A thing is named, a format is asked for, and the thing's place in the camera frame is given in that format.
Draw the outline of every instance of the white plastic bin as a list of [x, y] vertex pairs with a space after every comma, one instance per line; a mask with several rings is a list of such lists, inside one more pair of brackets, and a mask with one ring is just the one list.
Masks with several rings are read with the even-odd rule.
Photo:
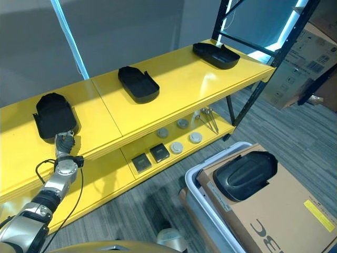
[[196, 180], [198, 173], [211, 163], [251, 146], [248, 142], [237, 142], [220, 153], [191, 168], [185, 175], [188, 187], [186, 203], [194, 212], [220, 252], [245, 253], [227, 225], [220, 218], [205, 191]]

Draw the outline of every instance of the light strip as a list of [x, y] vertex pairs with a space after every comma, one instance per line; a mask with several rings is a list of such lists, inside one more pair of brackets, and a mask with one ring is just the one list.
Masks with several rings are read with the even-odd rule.
[[[308, 0], [298, 0], [295, 7], [305, 6], [307, 2]], [[280, 44], [280, 46], [283, 45], [286, 38], [289, 36], [289, 33], [291, 29], [294, 27], [294, 25], [296, 24], [296, 21], [298, 18], [299, 18], [299, 14], [296, 11], [292, 11], [277, 41]]]
[[86, 68], [84, 66], [84, 63], [82, 61], [80, 52], [77, 49], [75, 40], [73, 38], [72, 32], [70, 31], [67, 20], [65, 19], [65, 16], [64, 16], [62, 8], [61, 8], [61, 5], [60, 5], [58, 0], [51, 0], [51, 3], [53, 5], [54, 11], [55, 11], [57, 19], [60, 23], [62, 31], [63, 31], [63, 33], [64, 33], [64, 35], [65, 35], [65, 37], [68, 41], [69, 47], [70, 47], [70, 49], [73, 53], [75, 62], [76, 62], [77, 66], [78, 66], [78, 68], [79, 68], [79, 70], [80, 70], [80, 72], [83, 76], [83, 79], [87, 80], [87, 79], [89, 79], [89, 75], [88, 75], [88, 73], [86, 71]]

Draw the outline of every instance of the shelf leg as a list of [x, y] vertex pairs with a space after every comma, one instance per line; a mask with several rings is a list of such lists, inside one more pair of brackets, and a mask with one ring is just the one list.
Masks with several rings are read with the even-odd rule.
[[216, 21], [215, 21], [215, 25], [213, 29], [213, 34], [212, 34], [212, 39], [216, 41], [219, 36], [219, 32], [221, 30], [222, 22], [226, 14], [228, 3], [229, 3], [229, 0], [221, 0], [220, 2], [219, 12], [217, 13], [217, 17], [216, 17]]
[[258, 84], [258, 86], [256, 87], [255, 91], [250, 96], [250, 98], [248, 99], [248, 101], [246, 102], [246, 104], [244, 105], [244, 107], [242, 108], [241, 112], [238, 114], [237, 118], [235, 119], [233, 126], [236, 127], [236, 126], [238, 126], [240, 124], [240, 122], [246, 116], [246, 114], [248, 113], [249, 109], [252, 107], [252, 105], [254, 104], [254, 102], [256, 101], [256, 99], [259, 97], [259, 95], [261, 94], [261, 92], [263, 91], [263, 89], [265, 88], [265, 86], [266, 86], [266, 83], [264, 83], [262, 81]]
[[232, 99], [231, 99], [231, 96], [228, 95], [228, 96], [226, 97], [226, 100], [227, 100], [228, 110], [229, 110], [230, 116], [231, 116], [231, 122], [232, 122], [232, 125], [234, 125], [234, 122], [235, 122], [235, 115], [234, 115], [234, 110], [233, 110], [233, 105], [232, 105]]

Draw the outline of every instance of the white round part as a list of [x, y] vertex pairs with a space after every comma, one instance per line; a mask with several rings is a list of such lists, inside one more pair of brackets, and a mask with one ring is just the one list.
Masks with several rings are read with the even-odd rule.
[[177, 126], [181, 129], [186, 129], [189, 126], [189, 122], [186, 119], [179, 119], [177, 121]]
[[159, 138], [165, 139], [169, 135], [169, 131], [167, 128], [159, 128], [157, 130], [157, 136]]
[[180, 142], [173, 142], [170, 146], [172, 153], [180, 154], [183, 152], [183, 145]]
[[190, 141], [195, 144], [200, 143], [202, 141], [202, 135], [197, 132], [191, 133], [189, 138]]

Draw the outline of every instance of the black plastic tray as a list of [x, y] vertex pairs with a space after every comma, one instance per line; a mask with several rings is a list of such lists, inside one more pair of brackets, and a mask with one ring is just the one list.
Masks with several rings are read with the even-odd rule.
[[212, 65], [227, 70], [234, 67], [240, 56], [222, 45], [217, 47], [208, 43], [193, 44], [193, 52]]
[[53, 143], [55, 135], [73, 130], [75, 133], [79, 127], [70, 104], [57, 93], [49, 93], [42, 96], [36, 104], [34, 119], [40, 137], [48, 143]]
[[138, 104], [154, 100], [159, 94], [159, 85], [149, 76], [135, 67], [123, 67], [118, 71], [118, 79], [124, 89]]
[[255, 194], [277, 173], [277, 159], [263, 151], [238, 156], [213, 172], [218, 189], [230, 200], [240, 202]]

